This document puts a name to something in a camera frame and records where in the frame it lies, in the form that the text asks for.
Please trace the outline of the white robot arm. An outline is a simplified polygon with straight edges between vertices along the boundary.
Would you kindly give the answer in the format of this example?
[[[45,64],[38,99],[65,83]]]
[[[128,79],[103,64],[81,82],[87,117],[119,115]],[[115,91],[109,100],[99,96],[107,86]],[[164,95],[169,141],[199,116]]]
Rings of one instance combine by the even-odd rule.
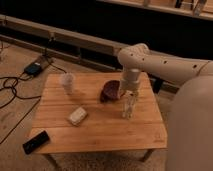
[[[213,60],[155,55],[139,43],[122,48],[121,89],[135,91],[147,72],[179,90],[168,118],[166,171],[213,171]]]

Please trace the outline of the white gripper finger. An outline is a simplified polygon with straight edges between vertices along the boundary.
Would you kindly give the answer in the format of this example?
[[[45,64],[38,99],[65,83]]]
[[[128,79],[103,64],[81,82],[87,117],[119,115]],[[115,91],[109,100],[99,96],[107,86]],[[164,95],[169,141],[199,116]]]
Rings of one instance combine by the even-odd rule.
[[[128,99],[129,97],[130,97],[130,92],[129,91],[125,92],[123,95],[123,98]]]
[[[133,92],[133,97],[134,97],[134,99],[137,100],[138,95],[139,95],[139,92],[138,92],[138,91],[134,91],[134,92]]]

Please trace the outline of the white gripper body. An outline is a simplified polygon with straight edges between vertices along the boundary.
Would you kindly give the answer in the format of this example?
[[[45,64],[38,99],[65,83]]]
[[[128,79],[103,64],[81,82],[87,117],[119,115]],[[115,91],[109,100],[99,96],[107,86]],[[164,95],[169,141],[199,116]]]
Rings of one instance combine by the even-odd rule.
[[[138,69],[124,68],[120,79],[120,90],[132,92],[137,91],[140,85],[140,74],[141,71]]]

